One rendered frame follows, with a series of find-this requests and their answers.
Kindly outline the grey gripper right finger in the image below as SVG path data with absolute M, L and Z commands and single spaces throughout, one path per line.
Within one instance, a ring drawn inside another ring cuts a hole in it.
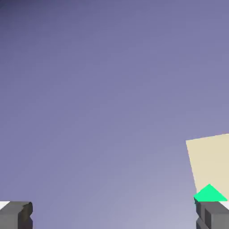
M 195 199 L 196 229 L 229 229 L 229 201 L 199 202 Z

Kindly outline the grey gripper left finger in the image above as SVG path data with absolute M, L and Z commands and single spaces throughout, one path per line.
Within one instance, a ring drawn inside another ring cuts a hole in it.
M 33 229 L 32 202 L 0 201 L 0 229 Z

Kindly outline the large green box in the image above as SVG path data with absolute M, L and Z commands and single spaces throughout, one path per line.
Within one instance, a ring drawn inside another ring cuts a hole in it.
M 197 192 L 194 199 L 198 202 L 220 202 L 228 201 L 214 186 L 211 184 L 206 185 L 203 189 Z

